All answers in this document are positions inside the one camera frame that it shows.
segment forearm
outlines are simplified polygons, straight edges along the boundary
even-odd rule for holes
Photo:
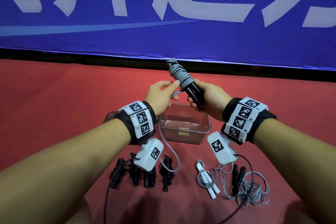
[[[274,119],[265,120],[253,140],[317,216],[336,222],[335,147]]]
[[[129,142],[127,128],[115,119],[2,171],[1,221],[59,222]]]

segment hand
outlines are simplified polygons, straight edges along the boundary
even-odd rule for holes
[[[195,79],[195,84],[204,91],[204,110],[202,110],[202,112],[205,111],[216,120],[223,121],[223,111],[232,97],[226,94],[219,86],[201,82],[199,79]],[[192,108],[196,111],[201,111],[197,108],[197,105],[193,103],[191,97],[188,97],[187,100]]]
[[[145,101],[147,101],[153,108],[155,115],[161,115],[167,107],[171,106],[170,96],[178,88],[180,81],[175,82],[160,81],[149,87]]]

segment label on container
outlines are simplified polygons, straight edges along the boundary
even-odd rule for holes
[[[189,132],[179,131],[178,134],[180,136],[189,136]]]

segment qr code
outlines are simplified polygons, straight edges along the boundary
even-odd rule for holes
[[[145,112],[140,112],[136,114],[136,117],[138,118],[139,124],[144,123],[148,121],[146,113]]]
[[[160,154],[160,151],[158,150],[158,148],[155,147],[150,155],[156,160],[159,154]]]
[[[240,129],[243,129],[245,121],[246,120],[244,120],[243,118],[240,118],[240,117],[236,116],[236,118],[233,122],[233,126],[235,126],[237,128],[240,128]]]
[[[240,131],[237,128],[231,127],[229,135],[233,136],[234,138],[239,138]]]
[[[252,112],[251,108],[246,107],[246,106],[242,106],[238,115],[247,119],[250,116],[251,112]]]
[[[142,133],[142,135],[145,135],[145,134],[147,134],[149,132],[149,124],[148,124],[148,122],[145,123],[145,124],[143,124],[143,125],[141,125],[140,127],[141,127],[141,133]]]
[[[248,106],[253,107],[253,108],[257,107],[259,104],[260,104],[259,102],[254,101],[252,99],[245,102],[245,105],[248,105]]]
[[[211,144],[212,148],[215,150],[215,152],[219,152],[220,150],[223,150],[224,147],[222,146],[221,142],[219,140],[214,141]]]
[[[133,110],[133,112],[142,109],[142,107],[138,103],[130,105],[129,107]]]

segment person's right arm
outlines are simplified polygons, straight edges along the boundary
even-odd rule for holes
[[[204,90],[204,111],[217,120],[231,97],[219,86],[195,80]],[[191,106],[195,103],[188,97]],[[275,119],[264,120],[253,137],[295,193],[317,218],[336,223],[336,147]]]

